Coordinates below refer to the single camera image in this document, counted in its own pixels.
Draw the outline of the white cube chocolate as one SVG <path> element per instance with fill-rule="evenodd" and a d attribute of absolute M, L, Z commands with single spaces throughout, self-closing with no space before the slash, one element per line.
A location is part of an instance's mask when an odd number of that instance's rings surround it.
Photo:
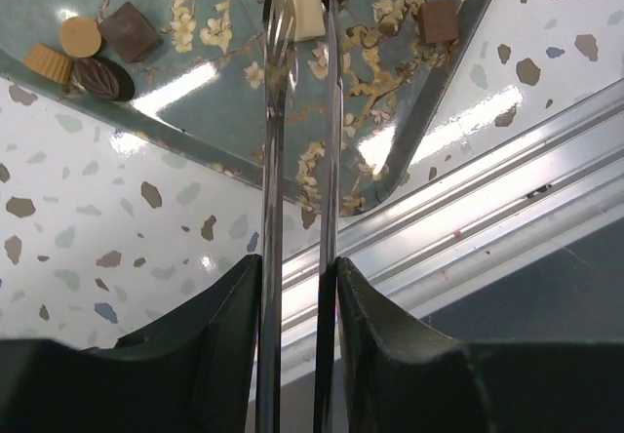
<path fill-rule="evenodd" d="M 322 0 L 293 0 L 295 10 L 294 42 L 303 42 L 326 34 Z"/>

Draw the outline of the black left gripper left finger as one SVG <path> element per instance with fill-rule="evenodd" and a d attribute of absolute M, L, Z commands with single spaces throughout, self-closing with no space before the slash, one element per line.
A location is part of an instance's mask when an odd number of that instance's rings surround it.
<path fill-rule="evenodd" d="M 1 342 L 4 432 L 242 432 L 254 366 L 262 260 L 112 348 Z"/>

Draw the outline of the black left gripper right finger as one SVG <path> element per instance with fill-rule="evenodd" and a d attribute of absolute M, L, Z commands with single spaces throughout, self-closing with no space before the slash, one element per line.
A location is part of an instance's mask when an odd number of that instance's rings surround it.
<path fill-rule="evenodd" d="M 461 341 L 336 262 L 353 432 L 619 432 L 623 345 Z"/>

